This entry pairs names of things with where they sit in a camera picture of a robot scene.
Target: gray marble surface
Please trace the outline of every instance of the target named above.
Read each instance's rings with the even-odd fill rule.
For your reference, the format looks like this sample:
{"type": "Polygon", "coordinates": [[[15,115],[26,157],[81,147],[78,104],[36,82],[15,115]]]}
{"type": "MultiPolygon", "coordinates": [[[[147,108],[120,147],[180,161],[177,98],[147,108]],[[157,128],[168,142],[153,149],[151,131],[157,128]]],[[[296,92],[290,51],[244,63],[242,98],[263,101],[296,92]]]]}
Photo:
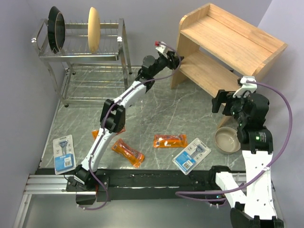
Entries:
{"type": "MultiPolygon", "coordinates": [[[[130,76],[130,84],[136,72],[137,70],[134,70],[130,76]]],[[[165,69],[156,77],[169,73],[170,70],[165,69]]],[[[85,73],[77,73],[71,85],[77,83],[73,80],[80,81],[85,78],[94,81],[97,77],[122,81],[121,72],[100,73],[88,70],[85,73]]],[[[122,138],[128,145],[145,155],[139,169],[178,169],[172,159],[182,148],[154,148],[153,138],[155,134],[184,133],[188,142],[198,137],[211,149],[211,153],[195,168],[196,170],[209,170],[212,165],[227,165],[232,170],[245,170],[240,151],[225,155],[216,148],[214,133],[222,114],[211,113],[211,96],[190,80],[180,84],[177,89],[170,90],[170,81],[171,79],[156,81],[152,89],[127,110],[126,132],[111,141],[99,163],[99,168],[134,169],[128,160],[111,150],[114,142],[122,138]]],[[[122,86],[122,83],[109,85],[122,86]]],[[[78,96],[76,93],[81,93],[90,96],[95,93],[94,95],[102,97],[117,97],[122,92],[123,88],[97,90],[76,85],[70,87],[68,95],[78,96]]],[[[102,105],[71,104],[68,108],[60,105],[40,167],[54,168],[52,142],[55,138],[69,134],[73,136],[76,162],[80,164],[94,142],[91,132],[99,129],[101,111],[102,105]]]]}

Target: beige bowl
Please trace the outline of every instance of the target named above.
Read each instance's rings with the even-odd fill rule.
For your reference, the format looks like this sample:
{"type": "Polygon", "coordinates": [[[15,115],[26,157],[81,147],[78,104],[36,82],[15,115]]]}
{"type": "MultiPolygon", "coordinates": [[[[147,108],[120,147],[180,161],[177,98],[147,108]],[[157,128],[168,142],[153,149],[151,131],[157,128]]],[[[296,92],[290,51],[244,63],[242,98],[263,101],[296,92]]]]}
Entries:
{"type": "Polygon", "coordinates": [[[237,131],[231,127],[221,127],[214,134],[215,144],[222,153],[232,154],[241,148],[237,131]]]}

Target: metal dish rack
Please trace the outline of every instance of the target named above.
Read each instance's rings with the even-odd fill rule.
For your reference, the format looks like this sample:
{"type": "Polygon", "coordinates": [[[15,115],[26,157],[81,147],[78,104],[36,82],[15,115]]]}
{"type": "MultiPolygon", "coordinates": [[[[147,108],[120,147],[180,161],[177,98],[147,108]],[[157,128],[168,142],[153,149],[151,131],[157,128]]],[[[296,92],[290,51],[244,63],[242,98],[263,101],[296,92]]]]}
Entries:
{"type": "Polygon", "coordinates": [[[87,26],[88,23],[65,23],[66,27],[66,40],[63,48],[57,54],[54,54],[48,44],[48,36],[44,38],[44,41],[39,47],[38,39],[41,35],[42,29],[48,26],[48,20],[42,19],[39,24],[38,30],[35,32],[32,38],[32,45],[37,52],[40,60],[47,67],[49,74],[52,78],[52,83],[55,92],[57,93],[60,101],[65,107],[69,104],[78,103],[96,103],[103,102],[108,97],[101,96],[68,96],[70,83],[79,82],[76,85],[78,88],[86,88],[88,90],[92,88],[128,88],[128,73],[132,74],[129,48],[127,42],[127,34],[124,25],[124,19],[119,19],[118,23],[100,23],[101,37],[99,43],[99,49],[97,53],[90,53],[87,41],[87,26]],[[100,63],[101,61],[121,61],[121,64],[108,64],[100,63]],[[50,62],[66,63],[68,69],[66,71],[65,80],[63,82],[63,89],[61,92],[58,88],[58,84],[55,78],[54,71],[50,62]],[[95,78],[94,80],[85,80],[84,78],[78,78],[73,80],[74,77],[80,72],[117,72],[123,74],[123,81],[112,81],[102,79],[102,76],[95,78]]]}

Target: orange package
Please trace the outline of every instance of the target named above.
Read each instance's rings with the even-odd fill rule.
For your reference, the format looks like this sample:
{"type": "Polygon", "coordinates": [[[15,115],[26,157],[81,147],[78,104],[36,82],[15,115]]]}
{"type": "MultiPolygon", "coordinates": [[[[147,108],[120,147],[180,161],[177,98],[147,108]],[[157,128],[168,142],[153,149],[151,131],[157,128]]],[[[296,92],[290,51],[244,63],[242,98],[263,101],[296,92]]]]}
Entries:
{"type": "Polygon", "coordinates": [[[156,134],[154,135],[153,144],[155,148],[185,148],[186,146],[188,146],[187,137],[185,134],[180,134],[179,136],[156,134]]]}
{"type": "MultiPolygon", "coordinates": [[[[125,127],[123,127],[123,129],[119,133],[117,133],[117,135],[119,135],[120,133],[123,133],[123,132],[125,132],[125,127]]],[[[98,133],[99,133],[99,130],[92,131],[94,140],[97,138],[98,133]]]]}
{"type": "Polygon", "coordinates": [[[112,146],[112,150],[121,154],[136,168],[139,168],[144,160],[144,155],[128,146],[122,139],[119,139],[112,146]]]}

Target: purple cable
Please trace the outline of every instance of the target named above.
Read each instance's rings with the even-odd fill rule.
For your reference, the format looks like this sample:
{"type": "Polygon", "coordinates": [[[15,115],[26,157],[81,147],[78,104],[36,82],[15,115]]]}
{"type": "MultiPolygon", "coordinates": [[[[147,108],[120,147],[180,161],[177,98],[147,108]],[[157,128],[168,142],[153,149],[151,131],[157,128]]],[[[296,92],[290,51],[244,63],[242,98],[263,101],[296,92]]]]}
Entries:
{"type": "MultiPolygon", "coordinates": [[[[289,113],[289,126],[288,126],[288,131],[287,131],[287,136],[286,136],[286,139],[285,139],[285,142],[280,150],[280,152],[277,154],[276,157],[274,157],[271,162],[266,166],[266,167],[270,167],[273,163],[276,162],[276,160],[279,159],[279,157],[282,155],[282,153],[284,152],[287,144],[288,144],[288,141],[289,141],[289,138],[290,138],[290,134],[291,134],[291,130],[292,130],[292,126],[293,126],[293,114],[292,114],[292,111],[291,111],[291,107],[290,107],[290,104],[288,102],[288,100],[286,99],[286,97],[280,92],[278,91],[276,88],[272,87],[272,86],[269,86],[269,85],[266,85],[264,83],[260,83],[260,82],[251,82],[251,81],[246,81],[247,83],[251,83],[251,84],[256,84],[256,85],[259,85],[259,86],[263,86],[263,87],[266,87],[268,89],[271,89],[273,91],[275,91],[277,94],[279,94],[282,99],[284,100],[286,106],[287,106],[287,109],[288,109],[288,113],[289,113]]],[[[190,199],[190,200],[195,200],[195,201],[201,201],[201,199],[196,199],[196,198],[191,198],[191,197],[187,197],[187,196],[183,196],[183,194],[186,194],[186,195],[220,195],[220,194],[227,194],[227,193],[231,193],[231,192],[234,192],[234,191],[238,191],[238,190],[242,190],[244,188],[246,188],[247,186],[249,186],[250,184],[252,184],[253,182],[255,182],[257,179],[259,179],[263,173],[265,172],[265,170],[262,170],[255,178],[253,178],[251,181],[249,181],[248,183],[244,184],[244,185],[241,185],[239,186],[238,188],[235,188],[235,189],[231,189],[231,190],[225,190],[225,191],[177,191],[175,193],[175,195],[179,196],[179,197],[182,197],[182,198],[185,198],[185,199],[190,199]]]]}
{"type": "Polygon", "coordinates": [[[90,173],[92,174],[92,176],[94,177],[94,179],[95,179],[95,180],[103,187],[103,189],[105,190],[106,199],[105,199],[105,202],[104,202],[102,205],[100,205],[99,207],[96,207],[96,208],[85,208],[84,206],[79,205],[79,207],[82,208],[82,209],[85,209],[85,210],[98,210],[98,209],[104,207],[104,206],[106,205],[107,201],[109,200],[109,193],[108,193],[108,190],[106,189],[105,185],[104,185],[104,184],[95,176],[95,174],[93,173],[92,167],[91,167],[91,161],[92,161],[92,157],[94,156],[95,151],[96,151],[96,149],[97,149],[99,143],[101,142],[101,140],[102,140],[102,138],[103,138],[103,136],[104,136],[104,133],[105,133],[105,122],[106,122],[106,119],[109,117],[109,115],[110,115],[110,113],[111,113],[111,110],[114,108],[114,106],[115,106],[116,104],[118,104],[119,102],[121,102],[124,98],[126,98],[131,92],[133,92],[133,91],[134,91],[137,87],[139,87],[140,85],[143,85],[143,84],[145,84],[145,83],[147,83],[147,82],[152,82],[152,81],[156,81],[156,80],[162,80],[162,79],[166,79],[166,78],[168,78],[168,77],[171,77],[172,75],[174,75],[174,74],[179,70],[179,68],[180,68],[180,66],[181,66],[181,56],[177,53],[177,51],[176,51],[175,49],[173,49],[172,47],[170,47],[169,45],[167,45],[167,44],[164,44],[164,43],[161,43],[161,42],[160,42],[160,44],[161,44],[161,45],[164,45],[164,46],[166,46],[166,47],[168,47],[168,48],[170,48],[172,51],[175,52],[175,54],[177,55],[177,57],[179,58],[179,61],[180,61],[180,62],[179,62],[179,65],[176,67],[175,70],[173,70],[173,72],[172,72],[169,76],[161,77],[161,78],[153,78],[153,79],[150,79],[150,80],[147,80],[147,81],[144,81],[144,82],[142,82],[142,83],[137,84],[134,88],[132,88],[132,90],[128,91],[120,100],[118,100],[118,101],[115,102],[113,105],[111,105],[111,107],[109,108],[108,112],[107,112],[106,115],[105,115],[105,118],[104,118],[104,121],[103,121],[103,124],[102,124],[103,135],[102,135],[102,136],[100,137],[100,139],[98,140],[96,146],[95,146],[94,149],[93,149],[93,152],[91,153],[91,157],[90,157],[90,159],[89,159],[89,170],[90,170],[90,173]]]}

